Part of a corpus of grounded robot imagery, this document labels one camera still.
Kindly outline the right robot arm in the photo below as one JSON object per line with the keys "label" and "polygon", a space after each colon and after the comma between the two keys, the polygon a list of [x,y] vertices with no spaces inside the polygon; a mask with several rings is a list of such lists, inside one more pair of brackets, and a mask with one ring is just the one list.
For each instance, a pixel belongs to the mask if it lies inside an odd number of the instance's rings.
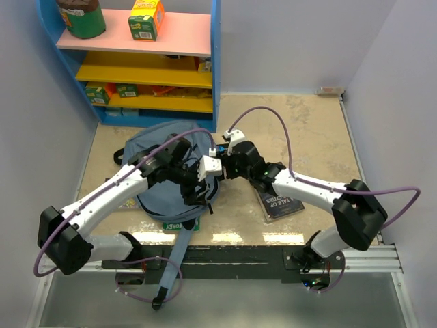
{"label": "right robot arm", "polygon": [[303,258],[311,268],[320,268],[329,256],[349,247],[368,250],[387,220],[385,209],[361,180],[342,184],[291,174],[281,162],[266,162],[250,141],[221,152],[219,158],[226,178],[244,178],[257,191],[300,200],[334,217],[334,226],[317,231],[304,246]]}

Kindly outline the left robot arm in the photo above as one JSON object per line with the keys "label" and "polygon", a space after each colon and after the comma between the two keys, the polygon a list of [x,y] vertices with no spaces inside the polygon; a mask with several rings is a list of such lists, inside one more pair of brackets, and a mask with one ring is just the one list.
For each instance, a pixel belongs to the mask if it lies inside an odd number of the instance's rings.
{"label": "left robot arm", "polygon": [[49,206],[40,215],[37,244],[64,275],[88,262],[117,260],[126,268],[141,261],[141,245],[129,233],[94,238],[96,226],[125,201],[136,197],[142,209],[161,222],[184,223],[207,210],[218,180],[209,164],[218,166],[216,147],[193,157],[186,140],[154,145],[137,152],[104,184],[61,210]]}

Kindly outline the blue student backpack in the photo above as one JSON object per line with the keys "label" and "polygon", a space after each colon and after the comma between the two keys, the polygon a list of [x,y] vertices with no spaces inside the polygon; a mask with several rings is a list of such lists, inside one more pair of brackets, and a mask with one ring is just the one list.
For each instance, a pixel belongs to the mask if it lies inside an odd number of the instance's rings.
{"label": "blue student backpack", "polygon": [[[131,137],[123,148],[115,151],[113,161],[116,165],[122,166],[138,152],[148,151],[155,145],[160,145],[180,133],[199,128],[200,126],[192,120],[176,120],[153,125]],[[166,264],[158,284],[156,296],[152,300],[144,299],[145,302],[152,304],[154,310],[159,310],[165,302],[174,298],[171,291],[191,241],[195,225],[199,223],[199,216],[204,214],[208,208],[186,205],[180,194],[180,187],[168,180],[158,183],[151,190],[138,194],[134,199],[140,208],[158,222],[182,224],[175,245],[171,250],[169,263]]]}

